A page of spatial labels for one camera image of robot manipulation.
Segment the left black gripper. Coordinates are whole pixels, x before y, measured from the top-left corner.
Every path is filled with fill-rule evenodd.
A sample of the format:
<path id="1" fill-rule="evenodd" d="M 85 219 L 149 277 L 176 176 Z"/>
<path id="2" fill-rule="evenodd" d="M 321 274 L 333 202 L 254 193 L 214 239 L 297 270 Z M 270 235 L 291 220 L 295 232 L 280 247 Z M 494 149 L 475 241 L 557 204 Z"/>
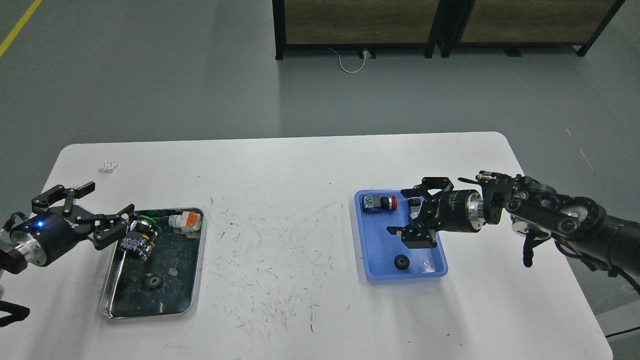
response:
<path id="1" fill-rule="evenodd" d="M 9 231 L 13 245 L 9 249 L 9 266 L 27 267 L 34 264 L 46 267 L 75 248 L 83 236 L 61 215 L 72 215 L 78 208 L 75 200 L 84 198 L 95 189 L 94 181 L 80 187 L 58 184 L 35 196 L 30 203 L 31 212 L 36 216 Z M 61 215 L 48 213 L 60 201 L 64 201 Z M 75 223 L 89 226 L 89 230 L 82 230 L 81 233 L 90 239 L 96 250 L 102 251 L 128 233 L 135 205 L 131 203 L 115 214 L 93 214 L 83 208 L 81 210 L 81 214 L 75 215 Z"/>

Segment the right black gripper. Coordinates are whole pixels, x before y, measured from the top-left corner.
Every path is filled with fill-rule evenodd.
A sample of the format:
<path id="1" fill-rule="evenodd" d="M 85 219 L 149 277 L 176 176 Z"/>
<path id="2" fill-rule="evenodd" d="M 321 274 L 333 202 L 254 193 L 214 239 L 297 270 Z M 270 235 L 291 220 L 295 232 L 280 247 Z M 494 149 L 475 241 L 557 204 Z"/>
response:
<path id="1" fill-rule="evenodd" d="M 405 199 L 421 199 L 420 214 L 403 227 L 388 226 L 387 232 L 400 237 L 409 249 L 437 248 L 437 231 L 479 232 L 485 225 L 481 194 L 473 189 L 453 188 L 448 177 L 423 177 L 416 186 L 402 189 Z"/>

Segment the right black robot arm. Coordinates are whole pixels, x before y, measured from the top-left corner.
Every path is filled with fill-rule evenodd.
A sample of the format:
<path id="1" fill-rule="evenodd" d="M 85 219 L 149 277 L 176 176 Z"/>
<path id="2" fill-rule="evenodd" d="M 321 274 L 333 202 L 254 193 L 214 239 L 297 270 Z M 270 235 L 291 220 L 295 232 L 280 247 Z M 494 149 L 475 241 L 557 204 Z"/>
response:
<path id="1" fill-rule="evenodd" d="M 639 290 L 638 222 L 609 215 L 591 198 L 560 194 L 527 175 L 480 171 L 473 180 L 459 181 L 480 190 L 455 190 L 447 177 L 424 177 L 416 186 L 402 189 L 404 198 L 418 202 L 418 213 L 402 227 L 387 227 L 387 232 L 409 249 L 433 249 L 438 232 L 477 233 L 483 226 L 498 224 L 507 212 L 512 230 L 524 238 L 526 268 L 533 266 L 535 248 L 553 240 L 562 255 L 581 261 L 590 271 L 622 277 Z"/>

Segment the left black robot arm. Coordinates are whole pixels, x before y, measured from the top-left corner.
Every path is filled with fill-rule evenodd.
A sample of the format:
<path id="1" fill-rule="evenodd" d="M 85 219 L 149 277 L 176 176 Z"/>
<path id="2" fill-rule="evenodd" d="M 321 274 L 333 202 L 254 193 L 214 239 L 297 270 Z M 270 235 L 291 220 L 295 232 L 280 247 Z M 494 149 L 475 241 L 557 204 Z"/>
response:
<path id="1" fill-rule="evenodd" d="M 29 264 L 47 267 L 66 255 L 82 241 L 89 240 L 102 251 L 128 232 L 135 205 L 130 203 L 114 214 L 93 213 L 75 202 L 95 191 L 90 181 L 80 187 L 58 184 L 31 201 L 32 217 L 16 211 L 1 228 L 8 235 L 7 249 L 2 249 L 1 269 L 17 275 Z"/>

